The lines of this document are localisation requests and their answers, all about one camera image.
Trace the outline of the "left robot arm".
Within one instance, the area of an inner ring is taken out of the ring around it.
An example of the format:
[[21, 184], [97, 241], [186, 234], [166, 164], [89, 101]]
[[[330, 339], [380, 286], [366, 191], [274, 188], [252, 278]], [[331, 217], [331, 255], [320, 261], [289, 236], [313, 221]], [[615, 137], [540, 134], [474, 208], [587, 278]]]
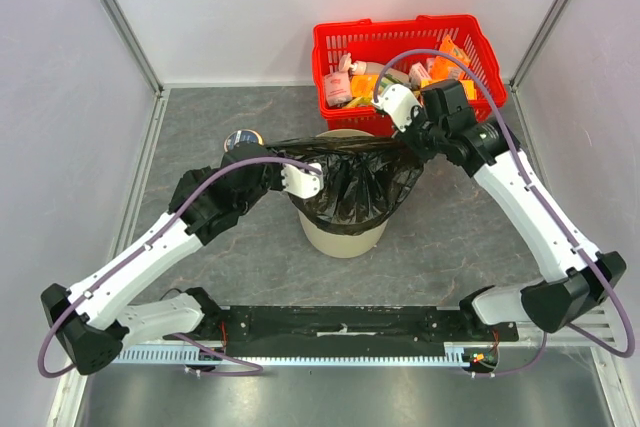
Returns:
[[140, 343], [223, 339], [225, 311], [201, 287], [148, 304], [132, 301], [171, 267], [235, 227], [267, 193], [309, 198], [322, 179], [320, 165], [279, 156], [257, 143], [226, 152], [217, 168], [187, 171], [166, 212], [140, 238], [85, 279], [70, 287], [54, 283], [42, 292], [49, 331], [38, 354], [40, 374], [55, 378], [67, 372], [46, 366], [52, 341], [64, 349], [69, 370], [89, 376]]

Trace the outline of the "black trash bag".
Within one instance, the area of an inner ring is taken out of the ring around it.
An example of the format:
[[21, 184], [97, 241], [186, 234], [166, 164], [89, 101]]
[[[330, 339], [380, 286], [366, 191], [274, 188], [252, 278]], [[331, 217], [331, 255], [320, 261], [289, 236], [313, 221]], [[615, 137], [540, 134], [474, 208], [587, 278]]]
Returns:
[[324, 186], [319, 193], [289, 199], [314, 226], [336, 235], [360, 235], [386, 222], [424, 171], [411, 149], [391, 137], [326, 133], [272, 142], [267, 149], [321, 165]]
[[213, 174], [213, 171], [213, 168], [207, 166], [185, 172], [173, 192], [168, 204], [168, 212], [175, 213], [191, 194]]

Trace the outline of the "beige trash bin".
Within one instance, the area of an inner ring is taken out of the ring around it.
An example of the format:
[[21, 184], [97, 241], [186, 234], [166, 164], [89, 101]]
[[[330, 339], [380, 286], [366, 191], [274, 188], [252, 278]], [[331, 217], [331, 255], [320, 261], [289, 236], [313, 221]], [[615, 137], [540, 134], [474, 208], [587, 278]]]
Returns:
[[325, 232], [298, 212], [302, 229], [313, 247], [329, 257], [350, 259], [373, 249], [382, 237], [387, 221], [359, 235], [337, 235]]

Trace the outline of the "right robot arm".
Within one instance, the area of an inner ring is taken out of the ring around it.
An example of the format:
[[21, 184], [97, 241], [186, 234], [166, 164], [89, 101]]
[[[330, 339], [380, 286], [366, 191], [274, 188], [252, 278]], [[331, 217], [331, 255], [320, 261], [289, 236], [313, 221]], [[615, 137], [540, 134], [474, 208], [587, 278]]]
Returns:
[[530, 320], [547, 333], [565, 327], [608, 297], [626, 271], [616, 252], [602, 252], [561, 211], [541, 184], [526, 153], [495, 119], [479, 122], [463, 86], [446, 80], [414, 95], [389, 86], [380, 105], [397, 129], [396, 138], [421, 160], [438, 154], [461, 167], [501, 207], [526, 242], [541, 279], [524, 286], [487, 287], [470, 296], [458, 328], [477, 341], [494, 324]]

